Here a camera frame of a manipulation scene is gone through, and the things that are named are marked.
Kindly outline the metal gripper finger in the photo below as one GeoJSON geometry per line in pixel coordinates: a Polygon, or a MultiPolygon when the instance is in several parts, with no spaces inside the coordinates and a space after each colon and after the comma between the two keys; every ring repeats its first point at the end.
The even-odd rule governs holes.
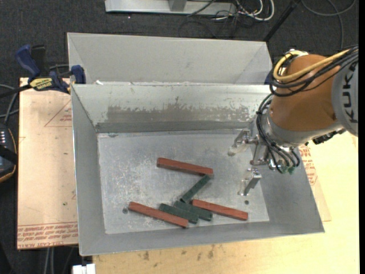
{"type": "Polygon", "coordinates": [[[243,153],[252,145],[256,145],[257,143],[258,143],[257,136],[253,135],[251,130],[243,129],[237,135],[233,144],[229,147],[228,155],[234,156],[239,153],[243,153]]]}
{"type": "Polygon", "coordinates": [[[250,190],[256,187],[261,178],[262,175],[257,168],[249,168],[241,179],[240,189],[237,194],[240,196],[248,196],[250,190]]]}

